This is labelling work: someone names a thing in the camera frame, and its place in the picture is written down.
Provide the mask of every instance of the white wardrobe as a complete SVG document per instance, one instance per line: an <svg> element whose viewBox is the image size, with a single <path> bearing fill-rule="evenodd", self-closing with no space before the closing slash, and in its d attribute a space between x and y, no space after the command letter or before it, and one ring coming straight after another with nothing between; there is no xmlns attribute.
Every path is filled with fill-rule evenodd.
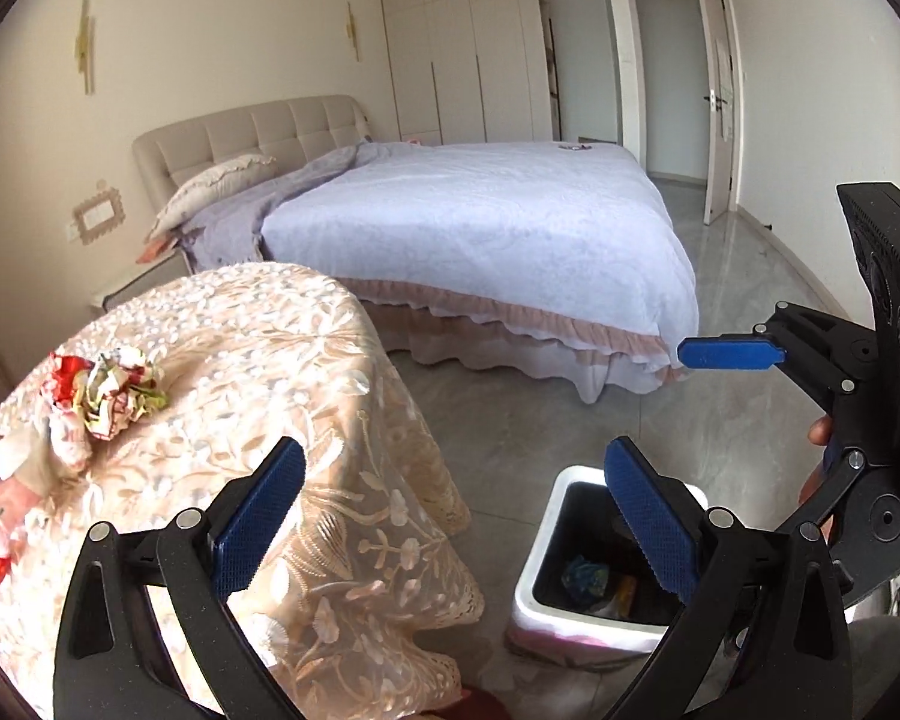
<svg viewBox="0 0 900 720"><path fill-rule="evenodd" d="M403 140L553 136L539 0L383 0Z"/></svg>

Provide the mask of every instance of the baseboard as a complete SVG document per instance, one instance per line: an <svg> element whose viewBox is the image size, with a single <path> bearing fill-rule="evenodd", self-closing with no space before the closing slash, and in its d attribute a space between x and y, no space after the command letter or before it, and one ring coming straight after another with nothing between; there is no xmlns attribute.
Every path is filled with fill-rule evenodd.
<svg viewBox="0 0 900 720"><path fill-rule="evenodd" d="M817 294L817 297L820 299L821 303L823 303L823 307L826 308L828 312L834 314L836 317L841 317L842 319L850 319L850 314L847 314L847 311L840 305L840 301L837 300L837 298L834 298L833 293L823 285L823 281L818 279L816 274L814 274L811 269L807 268L804 261L797 257L787 245L783 244L783 241L780 241L780 238L773 234L773 230L766 228L765 225L761 224L750 211L742 206L737 206L736 213L740 215L742 220L751 225L761 237L769 241L773 245L773 248L780 252L783 259L787 261L790 267L797 271L800 278L810 285L810 289Z"/></svg>
<svg viewBox="0 0 900 720"><path fill-rule="evenodd" d="M689 184L693 187L705 187L705 178L694 178L692 175L677 175L672 172L648 172L650 178L659 178L663 181L673 181L674 184Z"/></svg>

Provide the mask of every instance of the round table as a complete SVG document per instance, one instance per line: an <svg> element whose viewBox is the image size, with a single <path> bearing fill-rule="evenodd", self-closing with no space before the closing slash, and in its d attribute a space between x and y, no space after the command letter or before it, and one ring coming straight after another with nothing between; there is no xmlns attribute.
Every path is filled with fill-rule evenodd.
<svg viewBox="0 0 900 720"><path fill-rule="evenodd" d="M119 306L59 352L124 344L154 356L170 405L99 443L89 469L28 514L0 587L0 664L24 697L50 716L60 610L91 524L160 528L290 436L307 457L303 492L228 601L248 640L310 720L455 701L456 664L412 637L482 612L447 538L469 512L359 301L300 266L231 266ZM0 406L0 435L31 418L49 372L42 362ZM216 709L166 591L151 598L189 695Z"/></svg>

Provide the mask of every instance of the finger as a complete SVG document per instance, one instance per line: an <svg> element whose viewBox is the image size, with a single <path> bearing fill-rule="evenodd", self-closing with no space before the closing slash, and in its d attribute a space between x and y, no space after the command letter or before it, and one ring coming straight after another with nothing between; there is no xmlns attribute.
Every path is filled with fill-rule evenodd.
<svg viewBox="0 0 900 720"><path fill-rule="evenodd" d="M810 443L816 446L826 446L833 434L833 418L832 416L822 416L810 426L810 432L807 437Z"/></svg>
<svg viewBox="0 0 900 720"><path fill-rule="evenodd" d="M823 463L816 467L813 470L813 473L807 478L807 481L803 483L803 489L800 491L799 495L799 503L802 505L806 502L807 498L816 493L817 488L823 484Z"/></svg>

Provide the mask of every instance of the ruffled pillow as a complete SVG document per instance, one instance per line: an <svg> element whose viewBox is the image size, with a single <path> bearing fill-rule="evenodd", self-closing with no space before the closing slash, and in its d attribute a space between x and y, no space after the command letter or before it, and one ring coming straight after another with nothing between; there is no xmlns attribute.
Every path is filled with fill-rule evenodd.
<svg viewBox="0 0 900 720"><path fill-rule="evenodd" d="M170 198L157 214L144 243L165 237L207 206L269 181L276 173L276 157L263 154L244 154L209 167L184 183Z"/></svg>

